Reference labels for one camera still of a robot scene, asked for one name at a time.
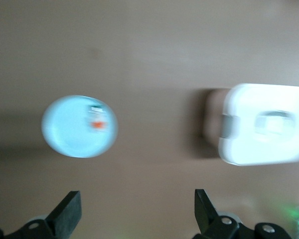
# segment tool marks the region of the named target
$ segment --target brown surface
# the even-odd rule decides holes
[[[190,239],[205,188],[247,226],[290,231],[299,163],[237,167],[199,147],[202,91],[243,82],[299,86],[299,0],[0,0],[0,227],[81,190],[73,239]],[[46,107],[72,94],[117,114],[118,139],[97,158],[41,136]]]

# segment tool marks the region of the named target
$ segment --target light blue bottle cap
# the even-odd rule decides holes
[[[98,156],[117,136],[113,111],[100,100],[66,96],[52,103],[42,119],[46,142],[57,152],[77,158]]]

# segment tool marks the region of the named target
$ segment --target metal screw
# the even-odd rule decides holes
[[[268,232],[268,233],[274,233],[275,232],[275,229],[269,225],[263,225],[263,229],[265,232]]]
[[[29,229],[31,230],[31,229],[35,229],[35,228],[37,228],[39,226],[39,223],[33,223],[33,224],[31,224],[30,226],[29,226]]]
[[[229,218],[222,218],[221,221],[223,224],[226,225],[230,225],[232,223],[232,221]]]

